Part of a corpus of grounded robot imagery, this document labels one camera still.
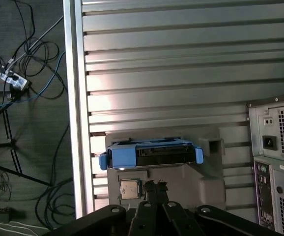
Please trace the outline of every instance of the mounting screw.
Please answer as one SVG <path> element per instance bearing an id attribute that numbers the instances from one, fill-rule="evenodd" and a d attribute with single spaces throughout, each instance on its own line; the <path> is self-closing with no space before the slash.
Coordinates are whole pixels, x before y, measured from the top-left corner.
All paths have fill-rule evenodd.
<path id="1" fill-rule="evenodd" d="M 168 203 L 167 204 L 169 207 L 175 207 L 176 206 L 176 203 Z"/>
<path id="2" fill-rule="evenodd" d="M 203 208 L 201 209 L 201 211 L 203 211 L 204 213 L 209 213 L 209 212 L 211 212 L 211 210 L 210 210 L 209 208 L 207 208 L 207 207 L 203 207 Z"/>
<path id="3" fill-rule="evenodd" d="M 112 209 L 112 212 L 113 212 L 113 213 L 117 213 L 117 212 L 120 212 L 120 210 L 119 210 L 118 208 L 113 208 L 113 209 Z"/>

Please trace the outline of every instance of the blue plastic latch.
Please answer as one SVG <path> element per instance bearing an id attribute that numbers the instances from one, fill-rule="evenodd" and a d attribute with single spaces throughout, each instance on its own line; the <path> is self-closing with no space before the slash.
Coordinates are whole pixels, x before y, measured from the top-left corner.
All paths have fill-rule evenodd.
<path id="1" fill-rule="evenodd" d="M 99 155 L 98 164 L 102 171 L 107 170 L 107 154 L 105 152 Z"/>
<path id="2" fill-rule="evenodd" d="M 121 145 L 113 147 L 113 168 L 135 168 L 136 161 L 136 145 Z"/>
<path id="3" fill-rule="evenodd" d="M 203 150 L 199 146 L 194 146 L 196 151 L 196 163 L 202 164 L 203 163 Z"/>

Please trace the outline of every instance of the metal stand leg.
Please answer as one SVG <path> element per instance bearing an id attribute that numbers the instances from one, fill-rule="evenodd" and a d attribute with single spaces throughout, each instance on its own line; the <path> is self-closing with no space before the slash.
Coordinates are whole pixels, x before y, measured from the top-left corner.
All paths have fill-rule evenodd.
<path id="1" fill-rule="evenodd" d="M 8 116 L 7 110 L 5 110 L 2 113 L 2 115 L 3 115 L 3 123 L 4 123 L 4 127 L 5 127 L 6 137 L 7 137 L 7 139 L 10 140 L 10 142 L 0 144 L 0 148 L 10 148 L 10 153 L 11 153 L 11 157 L 12 157 L 13 164 L 14 164 L 14 167 L 15 167 L 15 171 L 8 169 L 8 168 L 5 168 L 5 167 L 2 167 L 2 166 L 0 166 L 0 170 L 8 172 L 8 173 L 13 174 L 13 175 L 17 175 L 19 177 L 23 177 L 23 178 L 32 180 L 32 181 L 37 182 L 37 183 L 41 183 L 41 184 L 46 185 L 46 186 L 52 186 L 50 183 L 47 183 L 47 182 L 44 182 L 44 181 L 39 180 L 37 178 L 33 178 L 33 177 L 30 177 L 30 176 L 23 174 L 21 164 L 20 164 L 17 152 L 16 152 L 15 140 L 12 137 L 11 126 L 10 126 L 9 116 Z"/>

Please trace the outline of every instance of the blue cable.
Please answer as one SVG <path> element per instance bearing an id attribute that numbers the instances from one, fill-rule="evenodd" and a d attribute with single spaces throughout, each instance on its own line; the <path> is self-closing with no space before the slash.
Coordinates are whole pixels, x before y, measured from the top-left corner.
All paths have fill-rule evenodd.
<path id="1" fill-rule="evenodd" d="M 60 55 L 60 57 L 58 59 L 58 62 L 57 62 L 57 66 L 56 66 L 55 72 L 58 72 L 58 69 L 59 69 L 59 66 L 60 66 L 60 62 L 61 62 L 61 59 L 62 59 L 64 54 L 65 54 L 65 52 L 63 52 Z M 9 103 L 5 103 L 5 104 L 1 104 L 0 107 L 6 106 L 6 105 L 9 105 L 9 104 L 13 104 L 13 103 L 28 102 L 28 101 L 31 101 L 31 100 L 33 100 L 35 98 L 38 98 L 48 88 L 48 86 L 50 85 L 50 83 L 52 82 L 54 77 L 55 77 L 55 74 L 52 75 L 52 77 L 50 78 L 50 80 L 48 81 L 46 86 L 37 95 L 35 95 L 35 96 L 33 96 L 33 97 L 29 98 L 29 99 L 23 100 L 23 101 L 15 101 L 15 102 L 9 102 Z"/>

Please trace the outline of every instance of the power socket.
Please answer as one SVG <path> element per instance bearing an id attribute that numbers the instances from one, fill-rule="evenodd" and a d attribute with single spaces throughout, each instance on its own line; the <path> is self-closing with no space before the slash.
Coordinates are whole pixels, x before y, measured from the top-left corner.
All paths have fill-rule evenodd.
<path id="1" fill-rule="evenodd" d="M 17 73 L 14 73 L 13 71 L 9 70 L 9 74 L 12 74 L 14 77 L 18 77 L 17 80 L 14 80 L 13 78 L 7 76 L 5 73 L 0 72 L 0 79 L 3 81 L 6 80 L 7 83 L 12 84 L 13 87 L 18 88 L 19 90 L 23 91 L 28 87 L 28 81 L 24 79 L 22 76 L 18 75 Z"/>

